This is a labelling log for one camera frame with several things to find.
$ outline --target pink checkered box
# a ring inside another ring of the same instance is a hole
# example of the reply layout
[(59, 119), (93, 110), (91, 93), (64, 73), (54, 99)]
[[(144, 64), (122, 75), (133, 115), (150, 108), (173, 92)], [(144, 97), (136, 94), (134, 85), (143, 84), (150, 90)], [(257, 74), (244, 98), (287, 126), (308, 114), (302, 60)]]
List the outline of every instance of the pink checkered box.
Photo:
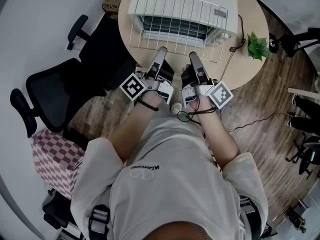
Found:
[(71, 199), (85, 152), (48, 129), (31, 138), (31, 148), (37, 173), (52, 188)]

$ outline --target person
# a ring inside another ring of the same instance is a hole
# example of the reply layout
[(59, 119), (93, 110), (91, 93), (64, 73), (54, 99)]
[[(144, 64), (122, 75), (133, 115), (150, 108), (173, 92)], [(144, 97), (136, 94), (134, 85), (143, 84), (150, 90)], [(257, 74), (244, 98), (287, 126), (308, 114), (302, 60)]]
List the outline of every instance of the person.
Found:
[(293, 95), (291, 103), (302, 109), (310, 118), (296, 116), (294, 114), (287, 122), (287, 125), (320, 136), (320, 105), (308, 99), (301, 98), (297, 94)]
[[(88, 143), (71, 199), (84, 237), (94, 208), (105, 205), (108, 240), (250, 240), (242, 197), (256, 208), (260, 236), (268, 203), (257, 166), (251, 153), (240, 153), (217, 114), (198, 120), (222, 173), (195, 123), (178, 120), (155, 91), (141, 100), (108, 139)], [(212, 108), (202, 95), (189, 104)]]

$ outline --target white t-shirt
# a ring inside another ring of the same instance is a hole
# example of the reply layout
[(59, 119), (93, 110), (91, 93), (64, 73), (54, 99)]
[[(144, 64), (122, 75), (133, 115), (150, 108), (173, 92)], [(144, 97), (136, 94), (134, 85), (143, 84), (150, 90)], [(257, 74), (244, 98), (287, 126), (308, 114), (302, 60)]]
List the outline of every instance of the white t-shirt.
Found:
[(200, 225), (214, 240), (240, 240), (246, 232), (239, 195), (257, 206), (263, 231), (268, 203), (252, 155), (237, 156), (221, 174), (194, 124), (158, 118), (126, 167), (107, 139), (89, 142), (71, 212), (86, 239), (93, 207), (105, 204), (108, 240), (142, 240), (161, 225), (181, 221)]

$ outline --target black beaded bracelet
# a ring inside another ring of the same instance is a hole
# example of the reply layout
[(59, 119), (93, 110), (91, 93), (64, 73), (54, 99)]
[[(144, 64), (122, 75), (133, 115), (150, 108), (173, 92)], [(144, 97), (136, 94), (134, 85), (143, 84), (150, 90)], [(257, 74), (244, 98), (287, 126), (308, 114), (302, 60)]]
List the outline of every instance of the black beaded bracelet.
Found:
[(145, 103), (143, 100), (141, 100), (141, 98), (138, 98), (136, 101), (139, 102), (140, 104), (146, 106), (148, 109), (153, 110), (153, 111), (158, 111), (159, 110), (158, 107), (153, 107), (153, 106), (149, 105), (148, 103)]

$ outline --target potted plant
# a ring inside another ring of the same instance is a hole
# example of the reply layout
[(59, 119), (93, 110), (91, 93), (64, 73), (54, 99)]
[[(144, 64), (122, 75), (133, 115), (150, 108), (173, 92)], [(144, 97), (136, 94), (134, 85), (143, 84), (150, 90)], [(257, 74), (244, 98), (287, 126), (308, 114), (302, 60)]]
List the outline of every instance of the potted plant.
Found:
[(266, 38), (258, 38), (254, 32), (248, 34), (248, 45), (244, 45), (244, 53), (253, 59), (262, 61), (262, 57), (268, 58), (271, 52), (267, 46)]

